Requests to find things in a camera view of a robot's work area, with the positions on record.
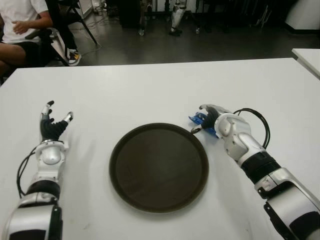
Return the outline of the left robot hand black silver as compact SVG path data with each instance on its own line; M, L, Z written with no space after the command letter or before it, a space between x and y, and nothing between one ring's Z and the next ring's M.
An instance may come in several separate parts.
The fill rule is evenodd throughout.
M39 130L41 142L58 141L74 118L73 112L70 111L61 121L55 122L55 120L50 117L52 113L51 107L54 103L54 100L47 102L40 113Z

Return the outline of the right robot hand black silver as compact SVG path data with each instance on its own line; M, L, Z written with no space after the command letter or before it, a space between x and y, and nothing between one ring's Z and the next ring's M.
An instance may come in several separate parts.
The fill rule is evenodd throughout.
M206 110L206 113L198 111L194 116L189 116L189 119L196 124L196 126L190 130L190 133L193 135L200 132L201 130L205 130L209 134L216 137L216 120L222 114L232 113L230 110L214 104L202 104L199 109Z

